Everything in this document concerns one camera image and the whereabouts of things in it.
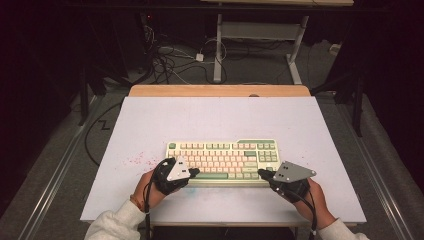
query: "hand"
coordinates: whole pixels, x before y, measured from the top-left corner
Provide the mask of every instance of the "hand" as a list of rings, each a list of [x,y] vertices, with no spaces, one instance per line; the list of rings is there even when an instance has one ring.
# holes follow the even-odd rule
[[[159,164],[156,167],[156,173],[153,176],[155,181],[156,188],[163,194],[169,195],[176,190],[185,187],[188,184],[188,180],[195,178],[196,175],[200,172],[198,168],[190,168],[188,172],[190,174],[189,178],[183,178],[179,180],[168,181],[168,175],[175,167],[175,164],[182,164],[183,162],[175,160],[175,158],[166,158],[163,160],[166,164]]]
[[[147,185],[150,182],[150,178],[153,175],[153,170],[146,172],[141,176],[140,181],[137,184],[137,187],[135,188],[133,196],[137,199],[137,201],[141,204],[141,211],[144,212],[144,196],[147,196]],[[164,198],[166,197],[165,194],[161,193],[157,188],[156,184],[152,184],[152,187],[150,189],[150,196],[149,196],[149,208],[156,207]]]
[[[328,211],[327,203],[325,202],[324,191],[322,190],[321,186],[310,178],[308,178],[308,182],[310,186],[310,194],[306,194],[305,200],[308,201],[312,206],[315,204],[317,228],[323,229],[336,221],[336,218],[330,213],[330,211]],[[312,221],[312,212],[304,202],[298,201],[293,203],[293,205],[296,207],[297,211],[300,215],[302,215],[302,217]]]

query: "white sleeve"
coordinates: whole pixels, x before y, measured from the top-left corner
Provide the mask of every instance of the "white sleeve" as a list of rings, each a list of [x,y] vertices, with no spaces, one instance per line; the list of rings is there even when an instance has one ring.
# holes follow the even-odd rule
[[[319,230],[318,233],[323,240],[369,240],[362,233],[353,234],[340,219]]]
[[[146,214],[130,200],[124,202],[117,212],[107,211],[90,225],[85,239],[140,239],[137,231]]]

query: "keyboard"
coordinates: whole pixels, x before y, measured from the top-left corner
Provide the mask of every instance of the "keyboard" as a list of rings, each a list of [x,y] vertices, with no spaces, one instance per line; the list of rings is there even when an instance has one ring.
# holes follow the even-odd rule
[[[200,170],[188,186],[269,187],[258,169],[277,171],[281,165],[277,143],[271,139],[168,143],[166,157],[179,156],[188,168]]]

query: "table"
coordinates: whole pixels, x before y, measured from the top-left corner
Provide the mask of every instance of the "table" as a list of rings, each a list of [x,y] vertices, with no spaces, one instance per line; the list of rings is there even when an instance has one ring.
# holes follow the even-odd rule
[[[352,6],[353,0],[203,0],[207,2],[241,3],[241,4],[271,4],[271,5],[306,5],[306,6]],[[277,24],[277,23],[252,23],[252,22],[224,22],[222,14],[218,14],[216,55],[214,65],[215,83],[221,82],[222,38],[249,38],[271,40],[293,40],[293,51],[286,55],[287,64],[294,84],[302,84],[296,67],[296,56],[302,43],[303,34],[306,30],[309,16],[303,16],[300,24]]]
[[[217,97],[219,93],[231,97]],[[246,97],[251,94],[261,97]],[[171,139],[261,136],[277,140],[283,160],[316,170],[314,179],[327,190],[329,209],[337,217],[347,224],[365,222],[319,106],[308,95],[302,86],[134,86],[122,106],[81,220],[92,221],[105,210],[118,209],[142,173],[163,159]],[[252,111],[268,115],[249,116]],[[237,113],[242,113],[244,123],[237,122]],[[249,124],[255,127],[246,131]],[[308,224],[269,188],[192,187],[168,196],[151,211],[151,222],[155,226]]]

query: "glove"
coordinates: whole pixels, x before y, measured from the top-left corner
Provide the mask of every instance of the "glove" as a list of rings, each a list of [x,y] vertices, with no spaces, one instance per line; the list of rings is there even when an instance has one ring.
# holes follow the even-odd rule
[[[190,168],[188,170],[190,172],[189,178],[168,181],[167,177],[174,167],[176,160],[175,158],[167,158],[164,160],[164,163],[165,162],[167,165],[161,164],[157,166],[155,174],[153,175],[153,182],[156,184],[156,188],[165,195],[169,195],[177,189],[185,187],[188,184],[189,179],[195,178],[196,175],[200,173],[198,168]]]
[[[310,186],[307,179],[285,183],[274,180],[275,171],[259,169],[258,174],[263,180],[269,182],[269,187],[274,192],[291,203],[299,201],[300,198],[305,198],[309,192]]]

